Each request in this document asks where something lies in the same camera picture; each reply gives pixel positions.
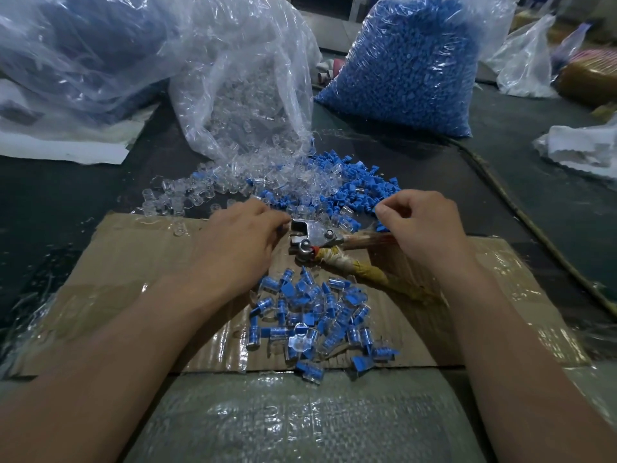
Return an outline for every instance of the cardboard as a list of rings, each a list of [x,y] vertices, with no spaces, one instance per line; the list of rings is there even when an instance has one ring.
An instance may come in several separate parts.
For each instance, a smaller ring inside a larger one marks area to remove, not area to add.
[[[122,309],[130,306],[143,289],[161,275],[189,264],[194,235],[207,221],[187,219],[189,236],[176,237],[166,218],[146,221],[142,216],[109,214],[97,227],[66,284],[58,291],[48,314],[21,349],[13,375],[32,376],[70,355],[70,343],[92,333]],[[499,238],[471,238],[479,261],[493,272],[505,295],[564,366],[587,364],[589,358],[565,325],[535,278],[512,248]],[[283,239],[275,249],[270,273],[278,276],[292,267]],[[350,255],[371,262],[400,277],[413,280],[435,293],[439,285],[431,274],[408,260],[397,247],[352,250]],[[333,273],[323,267],[317,279]],[[459,366],[463,361],[447,305],[424,307],[404,295],[363,285],[371,306],[371,330],[401,354],[387,367]],[[242,372],[287,370],[282,348],[270,350],[262,340],[257,351],[247,351],[250,305],[242,295],[223,306],[193,338],[178,360],[180,372]],[[356,351],[343,350],[322,365],[345,368]]]

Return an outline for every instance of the wooden handle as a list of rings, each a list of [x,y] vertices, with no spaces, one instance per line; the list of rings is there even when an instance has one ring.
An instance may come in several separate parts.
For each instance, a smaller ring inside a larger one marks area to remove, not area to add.
[[[396,239],[390,232],[363,231],[343,237],[343,250],[366,249],[377,245],[395,245]]]

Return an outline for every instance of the person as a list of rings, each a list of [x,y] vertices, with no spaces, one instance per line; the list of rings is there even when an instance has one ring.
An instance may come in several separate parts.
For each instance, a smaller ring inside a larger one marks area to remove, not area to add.
[[[376,214],[439,280],[500,461],[617,461],[612,429],[476,261],[456,205],[403,190]],[[267,271],[288,222],[257,199],[215,212],[187,270],[160,279],[65,364],[0,403],[3,462],[116,460],[191,337]]]

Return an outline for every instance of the left arm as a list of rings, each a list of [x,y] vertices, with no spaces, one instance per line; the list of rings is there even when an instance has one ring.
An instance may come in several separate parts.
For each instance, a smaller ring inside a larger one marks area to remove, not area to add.
[[[289,217],[256,199],[216,211],[190,269],[162,278],[74,356],[0,405],[6,462],[113,462],[197,330],[248,291]]]

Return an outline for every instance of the left hand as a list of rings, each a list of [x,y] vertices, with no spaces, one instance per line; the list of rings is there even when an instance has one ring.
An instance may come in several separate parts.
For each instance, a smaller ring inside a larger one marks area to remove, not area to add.
[[[215,211],[196,237],[194,261],[185,272],[184,293],[194,302],[218,308],[248,292],[270,267],[277,229],[289,215],[250,198]]]

